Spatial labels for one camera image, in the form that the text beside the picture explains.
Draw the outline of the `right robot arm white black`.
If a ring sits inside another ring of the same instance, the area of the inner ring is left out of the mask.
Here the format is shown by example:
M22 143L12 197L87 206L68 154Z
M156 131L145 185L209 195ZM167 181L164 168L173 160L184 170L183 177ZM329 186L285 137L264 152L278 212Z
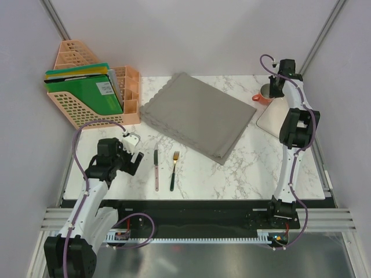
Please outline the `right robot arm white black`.
M270 76L269 97L285 97L289 107L279 132L279 142L283 146L281 173L265 214L266 223L279 228L297 217L295 188L300 163L314 141L321 114L309 105L304 94L303 77L296 72L294 60L283 59L273 67L276 72Z

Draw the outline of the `knife pink handle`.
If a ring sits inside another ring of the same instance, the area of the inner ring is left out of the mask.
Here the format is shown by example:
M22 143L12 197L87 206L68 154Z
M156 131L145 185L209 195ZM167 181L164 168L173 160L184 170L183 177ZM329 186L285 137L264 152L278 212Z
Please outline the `knife pink handle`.
M159 191L158 149L154 150L155 191Z

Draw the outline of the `white rectangular plate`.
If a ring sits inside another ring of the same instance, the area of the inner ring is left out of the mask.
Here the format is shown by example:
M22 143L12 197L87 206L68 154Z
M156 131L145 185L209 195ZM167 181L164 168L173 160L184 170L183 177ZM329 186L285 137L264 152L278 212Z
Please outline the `white rectangular plate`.
M279 138L288 110L289 106L286 98L276 98L258 118L256 125L270 135Z

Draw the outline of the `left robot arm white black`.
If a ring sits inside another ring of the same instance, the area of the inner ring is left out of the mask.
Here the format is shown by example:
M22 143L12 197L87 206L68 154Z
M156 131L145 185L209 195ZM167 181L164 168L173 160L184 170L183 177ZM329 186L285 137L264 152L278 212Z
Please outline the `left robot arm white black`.
M143 158L136 152L137 134L123 139L105 138L97 143L97 154L83 171L83 187L71 215L56 236L44 243L50 277L92 277L98 250L112 227L123 227L127 213L101 207L117 172L135 175Z

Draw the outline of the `grey placemat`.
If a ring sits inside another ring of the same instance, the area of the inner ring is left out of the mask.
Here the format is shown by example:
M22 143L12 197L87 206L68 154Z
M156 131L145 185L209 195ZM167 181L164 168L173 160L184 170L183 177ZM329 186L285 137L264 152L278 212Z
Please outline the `grey placemat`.
M256 109L185 72L140 108L153 129L224 165Z

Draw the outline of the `gold fork green handle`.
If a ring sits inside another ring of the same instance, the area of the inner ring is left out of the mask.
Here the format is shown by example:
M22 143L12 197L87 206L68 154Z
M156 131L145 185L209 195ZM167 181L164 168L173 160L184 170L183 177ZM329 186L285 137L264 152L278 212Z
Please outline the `gold fork green handle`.
M173 154L173 171L172 171L172 176L171 176L171 181L170 181L170 191L173 192L174 190L174 183L175 183L175 175L176 175L176 163L179 159L180 152L175 151Z

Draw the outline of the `orange mug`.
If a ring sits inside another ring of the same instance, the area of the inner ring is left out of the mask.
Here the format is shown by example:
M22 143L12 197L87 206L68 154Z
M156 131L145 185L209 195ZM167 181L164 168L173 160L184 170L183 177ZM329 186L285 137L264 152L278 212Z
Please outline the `orange mug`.
M269 105L273 101L273 98L270 97L270 85L262 85L259 92L252 97L252 100L262 105Z

